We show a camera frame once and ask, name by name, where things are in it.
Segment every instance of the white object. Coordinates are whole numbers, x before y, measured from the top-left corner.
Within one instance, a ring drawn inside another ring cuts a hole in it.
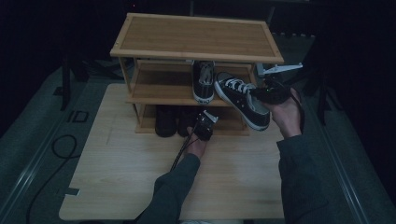
[[[218,120],[219,120],[219,117],[215,117],[215,116],[209,114],[208,112],[206,112],[206,110],[204,110],[204,114],[206,114],[207,117],[210,118],[210,119],[212,120],[213,123],[216,123],[216,122],[218,122]]]
[[[276,64],[275,67],[272,67],[270,69],[264,69],[261,67],[260,70],[262,70],[262,72],[260,72],[258,75],[259,75],[259,77],[263,77],[267,74],[286,72],[289,70],[298,69],[298,68],[302,68],[302,67],[303,67],[302,63],[295,64],[295,65],[281,65],[281,66],[277,66],[277,64]]]

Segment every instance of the wooden board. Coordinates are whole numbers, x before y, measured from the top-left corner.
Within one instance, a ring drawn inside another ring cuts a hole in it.
[[[106,90],[60,210],[65,220],[134,219],[149,204],[154,181],[168,172],[183,138],[134,132],[123,84]],[[283,217],[278,128],[250,136],[212,136],[182,219]]]
[[[264,21],[128,13],[113,57],[283,63]]]
[[[214,135],[249,135],[249,127],[233,107],[212,106],[207,109],[210,114],[221,119],[213,128]],[[144,105],[140,112],[141,123],[136,125],[136,133],[155,133],[155,105]]]
[[[147,105],[198,105],[192,94],[191,64],[183,62],[139,61],[131,82],[128,102]],[[215,74],[228,72],[246,83],[256,84],[250,64],[217,63]],[[207,106],[230,106],[215,92]]]

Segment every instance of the shoe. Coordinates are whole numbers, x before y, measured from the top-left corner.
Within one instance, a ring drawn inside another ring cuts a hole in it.
[[[250,95],[252,89],[256,86],[228,73],[216,75],[215,90],[219,97],[237,109],[250,128],[264,131],[270,123],[270,111]]]
[[[215,62],[195,61],[192,66],[192,94],[200,105],[207,105],[213,100],[214,73]]]
[[[155,133],[170,137],[177,131],[176,109],[173,105],[156,105]]]
[[[199,106],[183,105],[180,108],[177,133],[182,137],[189,136],[187,127],[194,127],[200,112]]]

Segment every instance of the canvas sneaker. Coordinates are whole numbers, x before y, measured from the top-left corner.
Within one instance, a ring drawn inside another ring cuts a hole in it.
[[[213,79],[215,62],[195,61],[192,66],[192,94],[200,105],[207,105],[215,95]]]
[[[253,89],[256,86],[228,73],[216,75],[215,90],[219,97],[237,109],[250,128],[264,131],[270,123],[270,111],[250,94]]]

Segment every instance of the wooden platform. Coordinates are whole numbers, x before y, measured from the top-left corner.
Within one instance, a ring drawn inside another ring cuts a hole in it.
[[[149,204],[155,179],[172,166],[183,138],[135,133],[127,98],[125,85],[108,86],[70,183],[79,195],[65,196],[62,219],[134,219]],[[250,136],[214,135],[181,218],[283,217],[276,147],[281,139],[274,123]]]
[[[113,57],[283,63],[264,21],[128,13]]]

